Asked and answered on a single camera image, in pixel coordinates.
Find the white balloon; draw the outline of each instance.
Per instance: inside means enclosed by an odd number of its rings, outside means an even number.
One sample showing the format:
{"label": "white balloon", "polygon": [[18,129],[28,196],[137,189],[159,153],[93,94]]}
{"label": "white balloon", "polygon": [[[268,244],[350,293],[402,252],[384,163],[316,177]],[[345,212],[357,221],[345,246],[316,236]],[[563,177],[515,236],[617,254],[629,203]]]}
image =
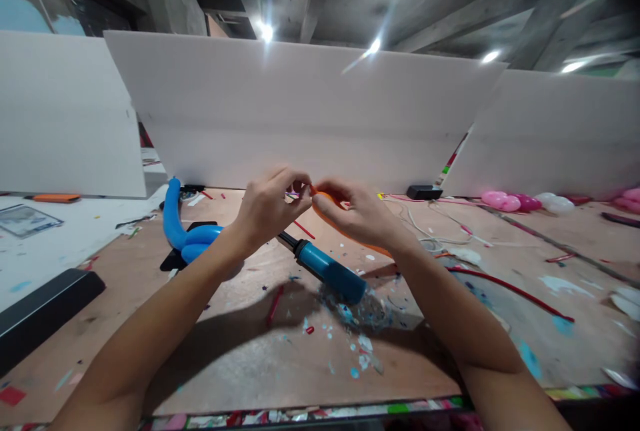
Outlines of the white balloon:
{"label": "white balloon", "polygon": [[548,205],[545,206],[545,208],[554,215],[566,215],[573,211],[575,206],[571,201],[564,197],[555,197]]}
{"label": "white balloon", "polygon": [[544,207],[551,202],[552,198],[555,198],[555,197],[556,196],[553,193],[548,193],[548,192],[540,193],[539,195],[534,196],[534,198],[536,198],[540,203],[542,203]]}

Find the person's left hand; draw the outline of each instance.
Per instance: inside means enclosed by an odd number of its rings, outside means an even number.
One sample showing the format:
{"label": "person's left hand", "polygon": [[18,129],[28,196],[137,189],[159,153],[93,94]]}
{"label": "person's left hand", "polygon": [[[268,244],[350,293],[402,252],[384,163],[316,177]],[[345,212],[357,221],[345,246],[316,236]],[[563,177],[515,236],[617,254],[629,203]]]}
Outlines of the person's left hand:
{"label": "person's left hand", "polygon": [[[238,216],[228,226],[241,240],[247,256],[311,207],[310,187],[307,173],[288,166],[277,167],[264,177],[249,181]],[[285,193],[292,189],[299,196],[287,203]]]}

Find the white partition board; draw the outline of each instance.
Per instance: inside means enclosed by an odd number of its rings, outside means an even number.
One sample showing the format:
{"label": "white partition board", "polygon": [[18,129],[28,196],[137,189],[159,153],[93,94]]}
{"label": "white partition board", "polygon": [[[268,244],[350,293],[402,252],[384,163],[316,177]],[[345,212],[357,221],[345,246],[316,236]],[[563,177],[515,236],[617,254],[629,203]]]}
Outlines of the white partition board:
{"label": "white partition board", "polygon": [[640,83],[505,71],[443,183],[609,199],[640,183]]}
{"label": "white partition board", "polygon": [[290,163],[400,193],[432,183],[500,63],[291,43],[108,31],[169,176],[244,188]]}
{"label": "white partition board", "polygon": [[146,197],[135,112],[102,38],[0,32],[0,191]]}

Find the blue balloon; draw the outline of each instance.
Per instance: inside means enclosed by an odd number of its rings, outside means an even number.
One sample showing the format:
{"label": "blue balloon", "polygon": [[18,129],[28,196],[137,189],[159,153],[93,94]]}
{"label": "blue balloon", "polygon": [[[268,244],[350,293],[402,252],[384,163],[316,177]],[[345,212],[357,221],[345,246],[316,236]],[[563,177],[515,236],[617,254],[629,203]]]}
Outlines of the blue balloon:
{"label": "blue balloon", "polygon": [[163,229],[169,244],[180,251],[180,255],[186,263],[190,263],[209,247],[223,230],[223,227],[208,224],[198,226],[189,232],[185,231],[178,213],[179,199],[180,180],[174,177],[169,180],[169,189],[167,189],[165,196]]}

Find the concrete ceiling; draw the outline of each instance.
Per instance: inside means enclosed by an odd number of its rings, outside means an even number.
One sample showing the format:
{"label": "concrete ceiling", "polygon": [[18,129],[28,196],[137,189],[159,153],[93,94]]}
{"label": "concrete ceiling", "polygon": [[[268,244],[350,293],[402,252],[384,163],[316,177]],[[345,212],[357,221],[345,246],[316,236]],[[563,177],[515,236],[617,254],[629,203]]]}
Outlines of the concrete ceiling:
{"label": "concrete ceiling", "polygon": [[200,0],[231,36],[477,58],[494,49],[521,69],[557,71],[640,50],[637,0]]}

